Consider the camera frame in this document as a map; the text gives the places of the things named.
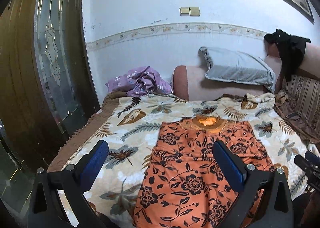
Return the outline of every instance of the purple floral cloth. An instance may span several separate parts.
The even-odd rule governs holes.
[[[149,66],[130,70],[123,76],[110,79],[106,83],[109,93],[112,91],[127,92],[127,96],[144,96],[152,93],[170,94],[171,86],[164,81],[159,72]]]

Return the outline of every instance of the wooden door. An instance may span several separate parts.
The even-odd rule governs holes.
[[[0,118],[33,170],[100,109],[80,8],[81,0],[12,0],[0,17]]]

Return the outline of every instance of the metal bolt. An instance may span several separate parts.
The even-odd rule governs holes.
[[[282,168],[277,168],[277,172],[278,172],[279,174],[283,174],[283,173],[284,173],[284,171],[283,171]]]
[[[38,168],[38,169],[37,169],[37,173],[38,173],[38,174],[42,174],[43,172],[44,172],[44,168]]]
[[[248,164],[247,168],[251,171],[254,171],[256,169],[256,167],[253,164]]]
[[[66,170],[72,171],[74,168],[75,168],[75,165],[74,165],[74,164],[69,164],[69,165],[66,167]]]

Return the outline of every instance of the bed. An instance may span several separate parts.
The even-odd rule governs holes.
[[[144,179],[162,122],[176,122],[195,115],[220,116],[232,121],[248,121],[253,133],[265,146],[275,167],[284,170],[292,198],[307,187],[294,156],[307,150],[319,155],[314,144],[302,142],[299,135],[275,111],[279,101],[271,93],[222,96],[215,101],[188,101],[171,95],[125,97],[117,92],[108,95],[102,112],[61,148],[49,171],[59,171],[76,164],[99,140],[108,142],[110,153],[90,191],[84,193],[98,216],[108,216],[119,227],[133,227],[132,216],[137,194]],[[59,191],[71,223],[77,220]]]

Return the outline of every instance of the black clothing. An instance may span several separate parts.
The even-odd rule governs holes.
[[[310,39],[289,35],[276,29],[273,34],[266,34],[264,39],[270,43],[276,43],[282,61],[282,72],[287,81],[291,81],[291,75],[301,65],[306,51],[306,43]]]

